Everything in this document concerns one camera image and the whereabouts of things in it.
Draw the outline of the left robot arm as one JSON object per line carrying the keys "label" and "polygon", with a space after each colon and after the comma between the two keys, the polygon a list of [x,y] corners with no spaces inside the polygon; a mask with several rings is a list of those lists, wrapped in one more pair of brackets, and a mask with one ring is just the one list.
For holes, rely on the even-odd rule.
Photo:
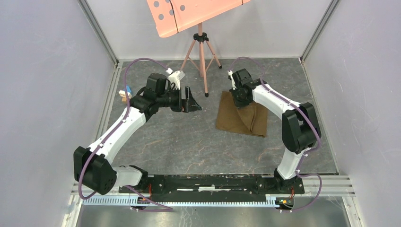
{"label": "left robot arm", "polygon": [[109,193],[114,187],[126,185],[139,193],[148,188],[146,171],[136,166],[112,167],[112,162],[132,134],[160,108],[170,108],[179,113],[202,109],[193,98],[190,87],[181,88],[184,76],[181,70],[169,76],[150,74],[146,85],[128,100],[116,122],[89,146],[76,148],[73,153],[74,177],[81,198],[89,198],[83,195],[83,186],[101,195]]}

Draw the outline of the brown cloth napkin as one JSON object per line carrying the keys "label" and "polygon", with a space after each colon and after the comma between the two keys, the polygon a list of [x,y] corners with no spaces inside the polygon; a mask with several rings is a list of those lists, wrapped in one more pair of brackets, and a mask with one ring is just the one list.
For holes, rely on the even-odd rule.
{"label": "brown cloth napkin", "polygon": [[219,103],[216,128],[232,133],[265,138],[267,136],[268,109],[252,102],[243,108],[237,108],[232,94],[223,91]]}

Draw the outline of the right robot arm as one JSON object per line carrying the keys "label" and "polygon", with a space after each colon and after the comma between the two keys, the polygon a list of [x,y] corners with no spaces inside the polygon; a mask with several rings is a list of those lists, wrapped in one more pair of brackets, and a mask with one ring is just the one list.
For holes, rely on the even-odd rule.
{"label": "right robot arm", "polygon": [[314,106],[293,101],[274,90],[262,79],[253,79],[246,69],[228,71],[230,92],[237,108],[257,103],[281,120],[281,138],[285,146],[281,163],[274,171],[273,187],[287,192],[300,175],[300,166],[311,151],[321,145],[321,130]]}

